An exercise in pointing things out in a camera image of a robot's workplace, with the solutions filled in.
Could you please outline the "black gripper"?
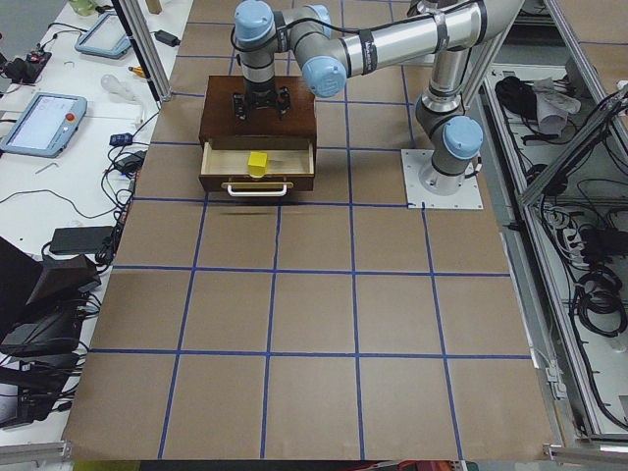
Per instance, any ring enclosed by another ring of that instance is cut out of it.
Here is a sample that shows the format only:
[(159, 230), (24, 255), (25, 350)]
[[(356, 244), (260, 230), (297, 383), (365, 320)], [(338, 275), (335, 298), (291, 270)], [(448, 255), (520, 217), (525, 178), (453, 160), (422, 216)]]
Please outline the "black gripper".
[(289, 89), (282, 86), (277, 90), (272, 82), (246, 82), (244, 95), (235, 92), (232, 103), (235, 116), (241, 121), (247, 119), (248, 111), (263, 108), (276, 109), (281, 120), (291, 106)]

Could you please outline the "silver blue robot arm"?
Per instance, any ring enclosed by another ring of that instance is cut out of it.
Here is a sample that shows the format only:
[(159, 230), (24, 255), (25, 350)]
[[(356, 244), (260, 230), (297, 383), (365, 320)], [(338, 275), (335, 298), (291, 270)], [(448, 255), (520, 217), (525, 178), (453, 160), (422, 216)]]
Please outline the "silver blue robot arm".
[(434, 145), (431, 161), (419, 174), (436, 195), (456, 194), (469, 179), (466, 169), (480, 154), (484, 134), (467, 117), (466, 65), (474, 47), (507, 34), (521, 9), (519, 1), (414, 1), (407, 18), (387, 25), (335, 26), (323, 5), (275, 11), (264, 1), (243, 1), (235, 9), (231, 42), (239, 54), (244, 91), (233, 97), (235, 115), (244, 120), (259, 108), (284, 114), (289, 95), (277, 89), (274, 60), (292, 52), (309, 90), (319, 98), (339, 93), (348, 79), (434, 55), (428, 87), (415, 115)]

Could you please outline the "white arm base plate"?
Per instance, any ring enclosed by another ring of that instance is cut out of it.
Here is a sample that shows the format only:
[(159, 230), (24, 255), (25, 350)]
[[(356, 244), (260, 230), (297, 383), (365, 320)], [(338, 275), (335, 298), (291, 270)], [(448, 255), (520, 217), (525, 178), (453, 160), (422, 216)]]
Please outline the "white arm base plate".
[(483, 210), (481, 192), (469, 161), (457, 177), (444, 176), (432, 164), (431, 149), (402, 149), (407, 206), (410, 209)]

